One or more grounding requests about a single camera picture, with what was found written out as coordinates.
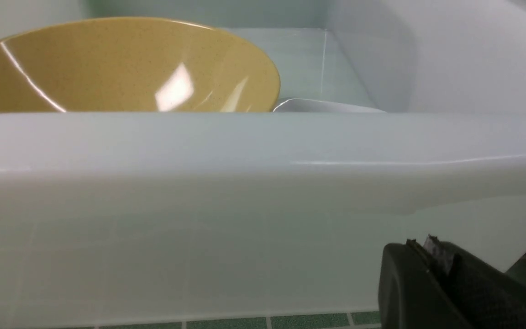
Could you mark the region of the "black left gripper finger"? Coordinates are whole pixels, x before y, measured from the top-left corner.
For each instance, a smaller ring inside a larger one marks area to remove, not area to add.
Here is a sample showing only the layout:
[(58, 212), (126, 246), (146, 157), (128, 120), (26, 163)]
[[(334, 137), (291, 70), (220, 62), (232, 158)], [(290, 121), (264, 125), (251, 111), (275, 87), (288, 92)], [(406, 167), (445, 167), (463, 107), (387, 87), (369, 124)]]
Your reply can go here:
[(526, 329), (526, 286), (431, 235), (384, 246), (378, 307), (383, 329)]

